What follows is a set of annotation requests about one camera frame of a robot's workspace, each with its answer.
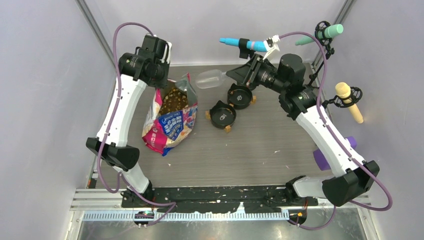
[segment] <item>green cylinder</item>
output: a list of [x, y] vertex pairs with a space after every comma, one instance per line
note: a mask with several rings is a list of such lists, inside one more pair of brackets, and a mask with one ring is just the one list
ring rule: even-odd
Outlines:
[[[341, 25], [341, 24], [331, 25], [324, 30], [324, 36], [326, 38], [334, 38], [335, 36], [340, 35], [341, 33], [343, 33], [343, 25]], [[318, 32], [318, 38], [319, 39], [323, 38], [322, 32]], [[314, 40], [312, 38], [310, 38], [308, 36], [304, 36], [300, 40], [298, 40], [295, 43], [295, 45], [298, 46], [298, 45], [310, 44], [313, 41]]]

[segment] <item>purple object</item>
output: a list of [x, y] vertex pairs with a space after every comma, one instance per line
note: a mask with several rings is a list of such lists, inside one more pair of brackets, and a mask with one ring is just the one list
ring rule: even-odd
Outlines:
[[[345, 139], [347, 139], [350, 143], [350, 146], [355, 149], [358, 145], [357, 141], [353, 136], [348, 136]], [[313, 151], [313, 158], [315, 159], [316, 165], [318, 165], [319, 169], [321, 171], [330, 170], [331, 167], [329, 163], [327, 162], [326, 158], [324, 157], [323, 152], [321, 150], [317, 149]]]

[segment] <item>pet food bag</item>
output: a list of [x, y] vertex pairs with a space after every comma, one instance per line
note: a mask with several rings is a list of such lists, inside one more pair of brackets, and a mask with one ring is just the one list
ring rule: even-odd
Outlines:
[[179, 81], [168, 81], [166, 89], [156, 89], [142, 132], [145, 144], [162, 156], [189, 135], [198, 109], [189, 74]]

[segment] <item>wall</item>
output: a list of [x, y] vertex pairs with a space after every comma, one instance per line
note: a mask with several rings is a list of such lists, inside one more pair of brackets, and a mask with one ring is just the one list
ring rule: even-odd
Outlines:
[[63, 239], [87, 182], [114, 84], [88, 26], [72, 0], [1, 4], [1, 239]]
[[[379, 179], [393, 196], [393, 208], [374, 212], [384, 240], [421, 239], [421, 187], [424, 174], [422, 80], [424, 12], [419, 0], [357, 1], [333, 42], [326, 92], [337, 82], [363, 89], [358, 103], [365, 122], [356, 124], [347, 110], [332, 108], [344, 136], [355, 136], [358, 152], [380, 166]], [[374, 184], [370, 197], [384, 207], [386, 196]]]
[[[173, 44], [172, 64], [222, 65], [245, 63], [239, 49], [219, 38], [263, 41], [293, 31], [313, 33], [322, 20], [334, 21], [345, 0], [86, 0], [103, 34], [112, 42], [116, 27], [124, 22], [148, 26], [154, 34]], [[118, 38], [121, 53], [141, 45], [144, 30], [126, 27]], [[313, 61], [314, 46], [295, 46], [300, 36], [279, 44], [283, 53], [298, 54]]]

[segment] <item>transparent scoop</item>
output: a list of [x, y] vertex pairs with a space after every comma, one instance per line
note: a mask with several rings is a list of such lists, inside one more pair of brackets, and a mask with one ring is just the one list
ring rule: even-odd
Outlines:
[[230, 79], [230, 77], [226, 75], [226, 72], [213, 69], [200, 73], [196, 77], [195, 83], [196, 86], [200, 89], [209, 89], [222, 85], [226, 79]]

